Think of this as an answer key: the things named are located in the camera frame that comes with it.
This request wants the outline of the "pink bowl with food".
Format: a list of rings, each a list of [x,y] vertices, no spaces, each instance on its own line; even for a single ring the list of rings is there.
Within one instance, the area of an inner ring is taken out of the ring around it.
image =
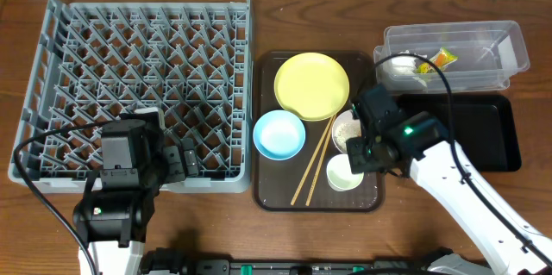
[[[331,138],[340,153],[347,152],[347,140],[361,137],[361,124],[354,119],[353,111],[342,112],[334,121],[331,131]]]

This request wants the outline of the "pale green cup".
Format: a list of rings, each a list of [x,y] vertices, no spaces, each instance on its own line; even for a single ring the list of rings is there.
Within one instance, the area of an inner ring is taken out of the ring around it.
[[[353,174],[347,154],[338,154],[329,160],[326,166],[326,177],[330,188],[334,191],[350,191],[361,184],[364,175]]]

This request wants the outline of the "white tissue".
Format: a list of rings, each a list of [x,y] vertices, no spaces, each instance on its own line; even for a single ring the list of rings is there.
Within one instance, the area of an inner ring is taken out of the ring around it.
[[[396,76],[411,76],[423,87],[427,84],[417,75],[416,58],[410,56],[410,51],[405,50],[399,53],[398,57],[391,59],[390,72]]]

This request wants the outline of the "yellow orange snack wrapper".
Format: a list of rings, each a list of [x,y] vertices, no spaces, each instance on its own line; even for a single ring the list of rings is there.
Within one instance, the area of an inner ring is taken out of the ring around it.
[[[449,65],[455,63],[458,57],[452,54],[448,49],[441,47],[440,50],[430,58],[430,61],[440,70],[444,71]],[[428,63],[423,62],[417,67],[417,73],[434,73],[436,69]]]

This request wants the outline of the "light blue bowl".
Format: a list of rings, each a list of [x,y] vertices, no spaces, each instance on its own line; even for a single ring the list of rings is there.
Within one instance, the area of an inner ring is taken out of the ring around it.
[[[254,125],[254,145],[262,156],[271,160],[292,158],[301,151],[305,141],[303,122],[289,111],[269,111]]]

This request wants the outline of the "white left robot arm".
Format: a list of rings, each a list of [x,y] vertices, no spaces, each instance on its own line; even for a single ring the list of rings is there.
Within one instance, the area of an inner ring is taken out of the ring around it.
[[[142,266],[152,267],[143,254],[154,199],[163,185],[198,174],[192,142],[166,145],[165,128],[156,107],[123,114],[102,128],[103,164],[87,177],[73,211],[85,244],[79,261],[90,257],[96,274],[140,274]]]

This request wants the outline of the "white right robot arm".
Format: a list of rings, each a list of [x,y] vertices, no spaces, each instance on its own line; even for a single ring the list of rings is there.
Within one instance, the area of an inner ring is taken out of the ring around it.
[[[551,239],[490,186],[436,117],[408,116],[382,85],[351,104],[361,124],[361,136],[347,141],[352,173],[386,173],[406,163],[407,177],[448,211],[494,273],[551,272]]]

